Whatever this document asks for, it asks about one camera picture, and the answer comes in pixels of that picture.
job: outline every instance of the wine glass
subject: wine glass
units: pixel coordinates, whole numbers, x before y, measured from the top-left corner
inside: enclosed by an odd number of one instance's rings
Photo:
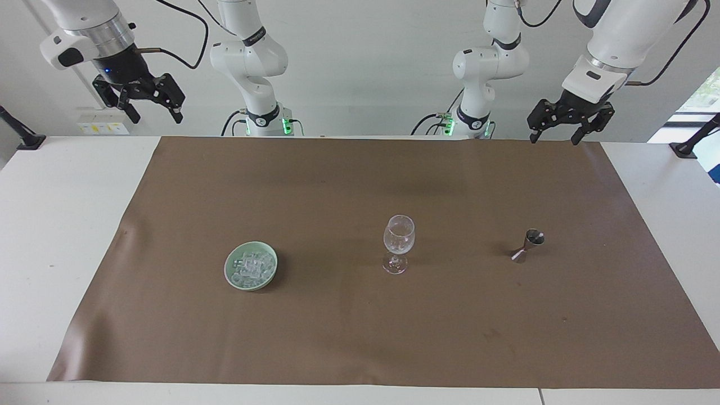
[[[382,268],[391,275],[402,274],[408,268],[405,254],[415,244],[415,223],[406,215],[390,218],[382,240],[389,250],[382,258]]]

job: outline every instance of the tabletop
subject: tabletop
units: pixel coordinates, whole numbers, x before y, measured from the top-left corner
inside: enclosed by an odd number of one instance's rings
[[[430,404],[720,403],[720,390],[542,390],[374,386],[43,383],[160,138],[56,137],[0,171],[0,398],[77,404],[216,402]],[[720,189],[665,145],[603,147],[720,347]]]

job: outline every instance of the green bowl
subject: green bowl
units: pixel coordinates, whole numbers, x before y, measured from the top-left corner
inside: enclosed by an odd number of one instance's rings
[[[235,260],[239,260],[243,257],[243,253],[251,253],[251,252],[267,252],[272,255],[272,257],[275,259],[275,265],[273,266],[272,271],[270,272],[269,276],[266,276],[266,278],[260,280],[260,284],[253,285],[252,287],[241,287],[239,285],[236,285],[232,280],[231,277],[233,274],[235,274],[235,268],[233,267],[233,263]],[[275,277],[275,272],[277,271],[277,254],[275,251],[270,247],[268,244],[264,244],[263,242],[248,242],[246,244],[241,244],[240,246],[236,247],[235,250],[233,250],[228,258],[225,260],[225,279],[228,281],[230,285],[233,287],[242,290],[242,291],[257,291],[260,290],[262,287],[265,287],[268,285],[272,278]]]

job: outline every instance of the bowl of ice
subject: bowl of ice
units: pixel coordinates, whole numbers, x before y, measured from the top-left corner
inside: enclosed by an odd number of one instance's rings
[[[242,291],[260,290],[272,281],[277,270],[277,254],[263,242],[236,247],[225,260],[225,279]]]

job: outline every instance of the wine glass base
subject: wine glass base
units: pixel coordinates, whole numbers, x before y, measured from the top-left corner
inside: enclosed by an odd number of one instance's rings
[[[382,258],[382,268],[391,275],[401,275],[408,269],[408,258],[402,254],[387,252]]]

